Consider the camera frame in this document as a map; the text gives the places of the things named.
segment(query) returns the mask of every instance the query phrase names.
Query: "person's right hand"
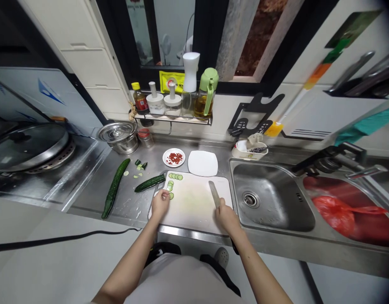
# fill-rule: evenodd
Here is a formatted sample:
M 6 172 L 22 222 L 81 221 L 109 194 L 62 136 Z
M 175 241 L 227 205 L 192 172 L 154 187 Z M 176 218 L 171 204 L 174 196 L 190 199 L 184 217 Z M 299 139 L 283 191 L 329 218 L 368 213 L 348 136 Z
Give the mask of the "person's right hand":
M 215 216 L 230 237 L 236 232 L 241 231 L 242 228 L 238 215 L 231 207 L 225 205 L 225 199 L 220 198 L 220 206 L 215 210 Z

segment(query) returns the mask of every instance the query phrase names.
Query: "wall shelf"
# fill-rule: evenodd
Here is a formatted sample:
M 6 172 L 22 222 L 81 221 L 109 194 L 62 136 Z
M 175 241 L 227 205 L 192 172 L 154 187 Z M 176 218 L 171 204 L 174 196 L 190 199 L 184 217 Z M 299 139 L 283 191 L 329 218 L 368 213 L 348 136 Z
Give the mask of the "wall shelf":
M 180 122 L 180 123 L 190 123 L 195 125 L 211 125 L 212 124 L 212 114 L 211 117 L 208 119 L 198 119 L 195 117 L 189 117 L 189 116 L 174 116 L 174 115 L 164 115 L 164 114 L 144 114 L 140 115 L 137 114 L 134 117 L 135 120 L 137 119 L 150 119 L 155 121 L 165 121 L 165 122 Z

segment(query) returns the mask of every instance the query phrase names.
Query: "black pants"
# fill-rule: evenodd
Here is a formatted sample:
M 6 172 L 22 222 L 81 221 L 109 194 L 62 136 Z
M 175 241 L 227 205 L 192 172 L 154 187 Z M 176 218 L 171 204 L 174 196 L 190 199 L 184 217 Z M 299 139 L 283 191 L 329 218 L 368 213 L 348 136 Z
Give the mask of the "black pants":
M 160 256 L 160 250 L 162 251 L 162 254 L 163 253 L 174 253 L 177 255 L 182 254 L 180 247 L 175 244 L 169 242 L 156 243 L 155 245 L 153 245 L 151 251 L 149 252 L 149 256 L 147 262 L 145 263 L 145 267 L 151 264 L 154 260 L 156 260 Z M 222 266 L 218 264 L 218 262 L 213 257 L 211 257 L 210 255 L 201 255 L 200 261 L 209 264 L 220 275 L 225 285 L 227 285 L 229 289 L 235 292 L 235 294 L 241 296 L 241 292 L 239 288 L 231 281 L 225 269 L 222 268 Z

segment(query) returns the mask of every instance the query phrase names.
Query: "yellow label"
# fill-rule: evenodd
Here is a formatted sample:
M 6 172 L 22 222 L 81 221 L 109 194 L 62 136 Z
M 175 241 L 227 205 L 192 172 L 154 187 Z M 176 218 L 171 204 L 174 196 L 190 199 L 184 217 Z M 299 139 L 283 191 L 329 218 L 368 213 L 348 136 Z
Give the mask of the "yellow label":
M 169 93 L 169 84 L 174 82 L 176 85 L 175 92 L 183 92 L 183 83 L 185 82 L 185 74 L 178 72 L 164 72 L 159 71 L 160 91 L 162 93 Z

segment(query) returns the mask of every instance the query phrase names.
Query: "white plate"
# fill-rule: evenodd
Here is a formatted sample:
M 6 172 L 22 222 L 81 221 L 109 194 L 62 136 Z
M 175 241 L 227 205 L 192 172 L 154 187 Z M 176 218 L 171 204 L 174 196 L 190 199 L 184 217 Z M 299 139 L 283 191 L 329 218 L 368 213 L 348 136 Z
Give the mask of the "white plate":
M 218 160 L 214 153 L 192 151 L 187 160 L 189 172 L 198 176 L 215 176 L 218 173 Z
M 183 155 L 183 158 L 182 160 L 178 163 L 178 164 L 175 164 L 173 163 L 172 165 L 169 165 L 168 162 L 166 161 L 167 157 L 171 154 L 171 153 L 180 153 L 181 155 Z M 186 160 L 186 155 L 185 153 L 178 149 L 178 148 L 172 148 L 172 149 L 169 149 L 169 150 L 166 150 L 165 153 L 163 154 L 162 156 L 162 160 L 163 160 L 163 163 L 165 165 L 167 165 L 168 167 L 171 167 L 171 168 L 176 168 L 176 167 L 179 167 L 181 164 L 183 164 Z

